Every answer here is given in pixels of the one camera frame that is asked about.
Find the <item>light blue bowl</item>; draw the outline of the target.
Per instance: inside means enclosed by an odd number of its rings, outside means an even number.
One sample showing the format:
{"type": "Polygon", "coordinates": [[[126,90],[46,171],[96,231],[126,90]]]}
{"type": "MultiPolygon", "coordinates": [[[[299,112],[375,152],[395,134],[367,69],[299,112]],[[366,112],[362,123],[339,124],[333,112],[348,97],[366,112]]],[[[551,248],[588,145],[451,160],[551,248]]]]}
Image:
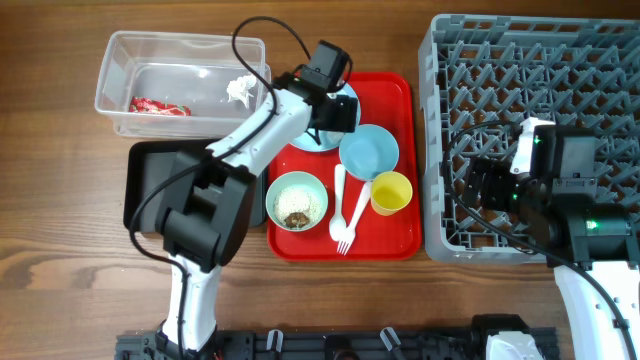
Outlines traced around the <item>light blue bowl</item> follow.
{"type": "Polygon", "coordinates": [[[352,177],[361,181],[370,181],[381,173],[394,170],[399,155],[395,137],[378,125],[357,126],[339,145],[340,162],[352,177]]]}

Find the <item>green bowl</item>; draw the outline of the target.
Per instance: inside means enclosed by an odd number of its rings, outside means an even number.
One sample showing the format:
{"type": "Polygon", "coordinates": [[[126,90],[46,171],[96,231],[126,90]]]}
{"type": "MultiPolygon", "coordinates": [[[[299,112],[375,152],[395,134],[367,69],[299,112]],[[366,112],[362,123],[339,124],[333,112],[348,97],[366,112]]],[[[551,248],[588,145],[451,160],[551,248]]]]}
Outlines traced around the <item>green bowl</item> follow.
{"type": "Polygon", "coordinates": [[[328,194],[314,175],[293,171],[273,181],[266,194],[266,211],[280,228],[303,232],[318,225],[328,209],[328,194]]]}

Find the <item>yellow plastic cup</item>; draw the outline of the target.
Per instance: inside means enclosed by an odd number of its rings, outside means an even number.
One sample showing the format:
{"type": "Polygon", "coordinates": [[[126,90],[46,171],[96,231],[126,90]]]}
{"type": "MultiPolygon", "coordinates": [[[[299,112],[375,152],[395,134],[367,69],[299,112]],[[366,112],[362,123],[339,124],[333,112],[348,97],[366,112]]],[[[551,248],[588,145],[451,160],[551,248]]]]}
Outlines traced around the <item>yellow plastic cup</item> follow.
{"type": "Polygon", "coordinates": [[[405,208],[413,197],[409,179],[395,171],[379,174],[372,182],[371,205],[382,216],[390,216],[405,208]]]}

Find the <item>white rice pile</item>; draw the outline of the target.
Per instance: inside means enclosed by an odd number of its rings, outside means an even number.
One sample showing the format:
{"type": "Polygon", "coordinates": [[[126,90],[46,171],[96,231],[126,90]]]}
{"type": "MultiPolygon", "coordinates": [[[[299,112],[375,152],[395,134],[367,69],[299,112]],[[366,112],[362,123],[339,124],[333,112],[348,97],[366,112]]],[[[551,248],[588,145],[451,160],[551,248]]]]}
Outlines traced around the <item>white rice pile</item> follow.
{"type": "Polygon", "coordinates": [[[274,202],[274,213],[277,220],[285,228],[288,228],[284,224],[284,219],[292,212],[304,212],[310,218],[311,222],[301,229],[309,228],[320,221],[322,215],[322,203],[314,193],[310,192],[306,188],[287,187],[276,196],[274,202]]]}

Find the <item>white tissue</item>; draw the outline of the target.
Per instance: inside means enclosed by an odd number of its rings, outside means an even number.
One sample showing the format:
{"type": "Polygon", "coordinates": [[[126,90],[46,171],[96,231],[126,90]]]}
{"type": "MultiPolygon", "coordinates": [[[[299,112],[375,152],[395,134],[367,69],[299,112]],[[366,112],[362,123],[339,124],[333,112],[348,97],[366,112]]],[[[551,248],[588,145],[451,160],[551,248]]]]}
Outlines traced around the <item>white tissue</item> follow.
{"type": "Polygon", "coordinates": [[[240,101],[248,109],[252,97],[250,91],[256,83],[257,78],[254,75],[244,75],[231,80],[226,88],[228,102],[240,101]]]}

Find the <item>brown food chunk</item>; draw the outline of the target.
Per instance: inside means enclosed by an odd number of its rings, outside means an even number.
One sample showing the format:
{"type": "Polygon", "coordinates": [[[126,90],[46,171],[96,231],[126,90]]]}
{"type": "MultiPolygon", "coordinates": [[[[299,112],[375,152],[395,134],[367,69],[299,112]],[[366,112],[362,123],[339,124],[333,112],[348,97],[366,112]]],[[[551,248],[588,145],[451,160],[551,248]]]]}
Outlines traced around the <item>brown food chunk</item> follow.
{"type": "Polygon", "coordinates": [[[284,224],[292,229],[304,228],[310,222],[310,218],[304,212],[292,212],[284,219],[284,224]]]}

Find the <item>red snack wrapper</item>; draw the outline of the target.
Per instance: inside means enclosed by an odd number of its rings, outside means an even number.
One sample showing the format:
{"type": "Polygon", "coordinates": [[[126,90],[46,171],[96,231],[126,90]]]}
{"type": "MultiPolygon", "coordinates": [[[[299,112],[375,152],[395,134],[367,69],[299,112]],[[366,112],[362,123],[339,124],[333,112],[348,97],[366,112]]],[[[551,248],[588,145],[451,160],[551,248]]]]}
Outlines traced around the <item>red snack wrapper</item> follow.
{"type": "Polygon", "coordinates": [[[129,111],[166,116],[190,116],[192,114],[186,106],[164,103],[145,97],[133,97],[129,104],[129,111]]]}

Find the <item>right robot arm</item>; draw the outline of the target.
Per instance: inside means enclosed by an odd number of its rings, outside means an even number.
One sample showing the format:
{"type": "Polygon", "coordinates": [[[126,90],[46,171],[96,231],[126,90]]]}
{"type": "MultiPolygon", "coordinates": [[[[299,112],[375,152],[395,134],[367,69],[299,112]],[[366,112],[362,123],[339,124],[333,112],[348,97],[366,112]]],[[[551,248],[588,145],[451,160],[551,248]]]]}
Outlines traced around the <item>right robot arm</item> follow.
{"type": "Polygon", "coordinates": [[[554,272],[578,359],[639,356],[639,243],[624,207],[599,204],[594,161],[534,156],[515,174],[505,163],[474,158],[459,202],[514,213],[528,225],[530,249],[554,272]]]}

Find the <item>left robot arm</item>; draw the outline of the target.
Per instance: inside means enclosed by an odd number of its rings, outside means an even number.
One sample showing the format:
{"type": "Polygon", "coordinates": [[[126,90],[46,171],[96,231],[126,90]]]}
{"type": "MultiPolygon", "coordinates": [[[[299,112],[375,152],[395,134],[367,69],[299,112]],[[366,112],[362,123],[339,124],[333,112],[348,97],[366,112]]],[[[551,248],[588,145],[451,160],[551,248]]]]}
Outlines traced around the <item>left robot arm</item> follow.
{"type": "Polygon", "coordinates": [[[257,177],[309,128],[351,132],[359,100],[350,86],[325,90],[289,73],[237,129],[204,149],[179,152],[161,184],[156,230],[172,266],[159,349],[173,359],[210,353],[222,269],[249,228],[257,177]]]}

